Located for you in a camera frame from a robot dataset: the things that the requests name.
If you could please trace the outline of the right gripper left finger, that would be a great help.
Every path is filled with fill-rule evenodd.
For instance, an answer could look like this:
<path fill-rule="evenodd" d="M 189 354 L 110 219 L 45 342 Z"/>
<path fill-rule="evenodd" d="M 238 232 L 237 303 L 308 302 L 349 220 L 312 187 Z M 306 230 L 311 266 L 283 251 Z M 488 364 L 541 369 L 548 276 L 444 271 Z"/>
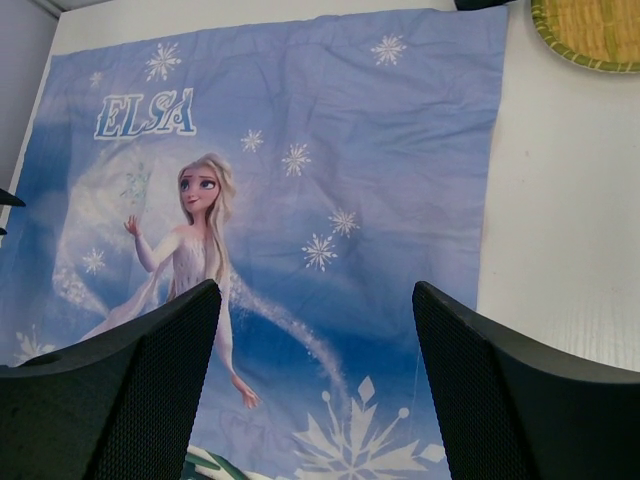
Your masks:
<path fill-rule="evenodd" d="M 220 307 L 206 280 L 102 334 L 2 366 L 2 478 L 180 478 Z"/>

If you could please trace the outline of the yellow woven round plate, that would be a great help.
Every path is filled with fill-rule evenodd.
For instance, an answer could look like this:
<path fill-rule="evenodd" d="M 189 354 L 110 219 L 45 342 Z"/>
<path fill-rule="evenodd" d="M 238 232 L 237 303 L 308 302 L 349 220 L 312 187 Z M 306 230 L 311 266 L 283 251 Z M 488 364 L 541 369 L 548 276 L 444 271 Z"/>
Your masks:
<path fill-rule="evenodd" d="M 639 72 L 638 0 L 533 0 L 534 27 L 555 54 L 591 70 Z"/>

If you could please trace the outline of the blue pink Elsa cloth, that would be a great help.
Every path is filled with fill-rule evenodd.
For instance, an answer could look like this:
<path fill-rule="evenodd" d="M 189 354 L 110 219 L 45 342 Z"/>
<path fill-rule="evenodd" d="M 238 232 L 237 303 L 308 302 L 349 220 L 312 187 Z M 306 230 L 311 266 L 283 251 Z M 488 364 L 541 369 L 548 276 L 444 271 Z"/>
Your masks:
<path fill-rule="evenodd" d="M 51 59 L 1 247 L 14 366 L 204 278 L 219 477 L 445 479 L 419 281 L 477 299 L 508 12 L 395 10 Z"/>

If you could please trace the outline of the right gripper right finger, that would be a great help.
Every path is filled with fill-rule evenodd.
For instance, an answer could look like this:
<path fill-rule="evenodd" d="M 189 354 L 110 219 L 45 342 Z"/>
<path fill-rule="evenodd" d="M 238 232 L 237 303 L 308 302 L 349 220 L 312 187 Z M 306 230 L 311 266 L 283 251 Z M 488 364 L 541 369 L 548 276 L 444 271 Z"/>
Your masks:
<path fill-rule="evenodd" d="M 638 478 L 638 373 L 547 346 L 425 281 L 412 304 L 452 478 Z"/>

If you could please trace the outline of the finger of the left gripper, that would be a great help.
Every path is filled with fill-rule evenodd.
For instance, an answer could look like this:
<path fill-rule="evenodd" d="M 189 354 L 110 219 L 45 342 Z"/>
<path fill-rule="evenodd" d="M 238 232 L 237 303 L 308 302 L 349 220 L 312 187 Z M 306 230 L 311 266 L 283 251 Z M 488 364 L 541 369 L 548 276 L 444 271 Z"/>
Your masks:
<path fill-rule="evenodd" d="M 9 193 L 4 189 L 0 189 L 0 205 L 10 207 L 25 207 L 26 204 L 23 200 L 19 199 L 15 195 Z"/>

